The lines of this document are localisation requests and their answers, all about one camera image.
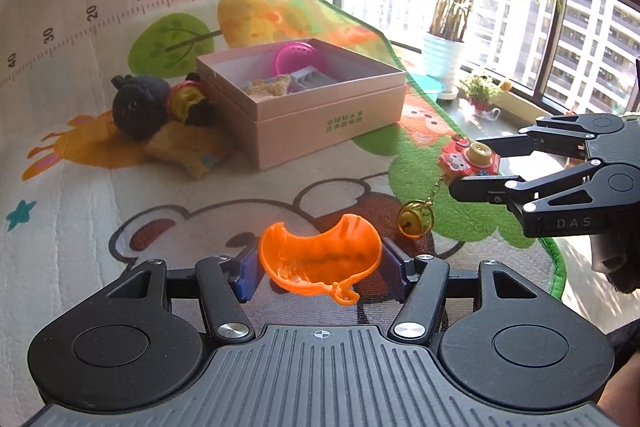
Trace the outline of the black plush cat toy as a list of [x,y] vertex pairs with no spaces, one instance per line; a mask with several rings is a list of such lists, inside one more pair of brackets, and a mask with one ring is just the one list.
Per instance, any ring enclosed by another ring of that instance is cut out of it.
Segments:
[[149,139],[168,121],[166,101],[170,86],[152,76],[118,75],[111,84],[116,89],[112,103],[114,125],[134,140]]

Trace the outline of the red charm with gold bell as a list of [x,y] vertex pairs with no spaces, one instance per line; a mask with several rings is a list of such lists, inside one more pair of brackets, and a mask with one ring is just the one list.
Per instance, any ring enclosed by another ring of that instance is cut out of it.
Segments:
[[409,199],[397,213],[399,232],[409,239],[420,239],[435,225],[435,196],[443,186],[449,186],[465,176],[497,176],[500,156],[487,144],[453,135],[440,150],[438,177],[423,198]]

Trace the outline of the pink cardboard box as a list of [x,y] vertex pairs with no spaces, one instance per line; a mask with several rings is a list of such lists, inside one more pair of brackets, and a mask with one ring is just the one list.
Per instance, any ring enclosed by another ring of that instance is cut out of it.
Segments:
[[247,158],[268,169],[395,124],[406,95],[406,73],[362,54],[308,39],[320,54],[329,86],[256,101],[243,91],[266,80],[283,42],[228,49],[198,58],[203,89],[221,124]]

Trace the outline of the small flower pot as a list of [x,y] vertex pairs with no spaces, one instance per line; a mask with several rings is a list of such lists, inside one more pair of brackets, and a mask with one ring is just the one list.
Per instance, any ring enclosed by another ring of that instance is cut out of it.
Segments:
[[471,75],[461,81],[466,99],[474,108],[477,117],[495,121],[500,117],[501,109],[495,101],[502,92],[509,92],[512,84],[508,80],[498,81],[485,75]]

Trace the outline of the white grey rectangular toy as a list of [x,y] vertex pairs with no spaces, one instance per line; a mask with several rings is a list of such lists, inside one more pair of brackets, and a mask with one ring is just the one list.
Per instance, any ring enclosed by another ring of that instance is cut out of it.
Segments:
[[320,72],[320,70],[312,66],[307,66],[296,70],[296,72],[292,72],[290,79],[291,81],[288,85],[288,93],[297,93],[329,87],[336,83],[336,80],[326,74],[323,74],[323,72]]

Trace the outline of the pink plastic basket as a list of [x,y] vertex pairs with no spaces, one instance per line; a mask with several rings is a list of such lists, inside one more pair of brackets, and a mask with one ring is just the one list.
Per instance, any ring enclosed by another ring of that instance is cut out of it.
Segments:
[[290,75],[306,67],[318,70],[324,67],[322,54],[308,42],[285,43],[274,54],[273,70],[277,75]]

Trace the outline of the orange plastic pumpkin toy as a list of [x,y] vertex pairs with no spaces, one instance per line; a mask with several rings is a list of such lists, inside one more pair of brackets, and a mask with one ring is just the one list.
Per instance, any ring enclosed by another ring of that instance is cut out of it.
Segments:
[[358,303],[354,286],[378,269],[382,254],[378,231],[353,213],[315,236],[294,235],[278,222],[258,244],[262,269],[279,287],[299,296],[327,295],[341,306]]

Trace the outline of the tan plush paw glove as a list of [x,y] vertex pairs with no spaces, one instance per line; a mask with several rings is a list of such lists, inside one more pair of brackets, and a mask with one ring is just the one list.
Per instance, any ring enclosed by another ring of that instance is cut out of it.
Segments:
[[233,154],[234,143],[219,127],[171,121],[149,139],[144,151],[157,160],[182,167],[194,179],[202,179]]
[[290,75],[277,75],[269,79],[257,79],[247,84],[243,91],[250,98],[280,98],[288,94]]

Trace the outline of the yellow red plush doll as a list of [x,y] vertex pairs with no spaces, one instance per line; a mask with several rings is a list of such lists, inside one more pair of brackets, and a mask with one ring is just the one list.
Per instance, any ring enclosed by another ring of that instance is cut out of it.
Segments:
[[204,93],[198,72],[190,72],[170,88],[166,108],[173,120],[188,126],[207,127],[215,117],[215,106]]

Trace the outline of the colourful children's play mat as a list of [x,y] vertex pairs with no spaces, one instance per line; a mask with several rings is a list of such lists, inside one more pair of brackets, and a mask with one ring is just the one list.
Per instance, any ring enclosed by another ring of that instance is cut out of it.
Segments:
[[[312,39],[349,92],[268,115],[188,76],[207,54]],[[232,120],[292,150],[259,168]],[[274,222],[312,235],[396,215],[459,129],[383,35],[324,0],[1,0],[1,421],[41,407],[39,329],[145,259],[235,256]]]

